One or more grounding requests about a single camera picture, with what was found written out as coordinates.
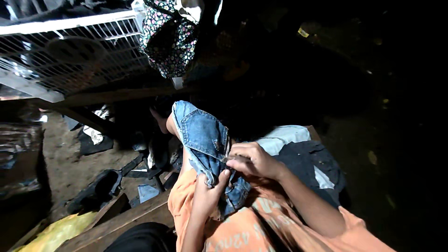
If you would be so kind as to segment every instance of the white plastic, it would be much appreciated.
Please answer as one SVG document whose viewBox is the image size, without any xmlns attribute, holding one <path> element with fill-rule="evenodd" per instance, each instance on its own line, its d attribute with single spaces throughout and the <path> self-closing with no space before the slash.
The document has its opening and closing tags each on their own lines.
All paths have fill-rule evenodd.
<svg viewBox="0 0 448 252">
<path fill-rule="evenodd" d="M 130 11 L 0 27 L 0 83 L 57 102 L 81 90 L 144 73 L 149 63 L 138 48 L 145 9 L 141 0 L 131 6 Z M 58 41 L 85 41 L 104 50 L 85 62 L 70 63 L 51 50 Z"/>
</svg>

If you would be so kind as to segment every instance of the yellow fabric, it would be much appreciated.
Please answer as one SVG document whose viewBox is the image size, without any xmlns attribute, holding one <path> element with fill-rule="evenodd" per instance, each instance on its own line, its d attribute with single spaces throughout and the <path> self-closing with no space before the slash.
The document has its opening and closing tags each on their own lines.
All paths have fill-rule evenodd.
<svg viewBox="0 0 448 252">
<path fill-rule="evenodd" d="M 72 239 L 92 222 L 97 213 L 90 212 L 83 215 L 72 214 L 58 220 L 42 231 L 36 239 L 26 246 L 19 247 L 13 252 L 53 252 L 64 241 Z"/>
</svg>

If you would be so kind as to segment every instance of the torn denim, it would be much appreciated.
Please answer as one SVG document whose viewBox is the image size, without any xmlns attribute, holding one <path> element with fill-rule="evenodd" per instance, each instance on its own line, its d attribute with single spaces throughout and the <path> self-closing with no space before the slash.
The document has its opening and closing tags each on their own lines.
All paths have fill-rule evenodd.
<svg viewBox="0 0 448 252">
<path fill-rule="evenodd" d="M 173 104 L 172 115 L 185 151 L 190 154 L 190 164 L 198 174 L 207 176 L 209 188 L 214 187 L 219 174 L 224 169 L 230 169 L 220 161 L 230 152 L 227 127 L 216 117 L 182 100 Z M 230 171 L 229 184 L 218 202 L 222 217 L 241 208 L 250 190 L 246 180 L 235 170 Z"/>
</svg>

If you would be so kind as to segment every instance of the leg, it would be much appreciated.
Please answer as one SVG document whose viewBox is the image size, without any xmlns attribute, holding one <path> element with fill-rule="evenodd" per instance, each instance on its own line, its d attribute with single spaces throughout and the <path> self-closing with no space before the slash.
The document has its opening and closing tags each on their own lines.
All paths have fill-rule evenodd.
<svg viewBox="0 0 448 252">
<path fill-rule="evenodd" d="M 155 110 L 153 110 L 153 109 L 150 109 L 150 110 L 151 110 L 151 114 L 157 120 L 157 123 L 159 124 L 160 130 L 162 131 L 162 133 L 164 133 L 164 134 L 171 133 L 171 134 L 175 135 L 180 140 L 179 133 L 177 132 L 176 125 L 174 124 L 174 120 L 172 118 L 172 113 L 169 115 L 168 118 L 162 118 Z M 179 177 L 185 171 L 188 171 L 193 168 L 193 166 L 191 166 L 190 161 L 189 161 L 190 155 L 185 151 L 185 148 L 184 148 L 183 152 L 184 152 L 184 155 L 183 155 L 183 159 L 182 159 L 182 168 L 181 168 L 181 172 L 179 173 Z"/>
</svg>

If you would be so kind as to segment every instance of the denim pocket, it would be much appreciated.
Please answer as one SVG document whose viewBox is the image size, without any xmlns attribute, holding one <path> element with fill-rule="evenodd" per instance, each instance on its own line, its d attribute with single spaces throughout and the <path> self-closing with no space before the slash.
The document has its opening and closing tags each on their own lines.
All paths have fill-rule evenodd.
<svg viewBox="0 0 448 252">
<path fill-rule="evenodd" d="M 218 160 L 224 157 L 227 127 L 216 117 L 197 109 L 181 119 L 180 127 L 185 146 Z"/>
</svg>

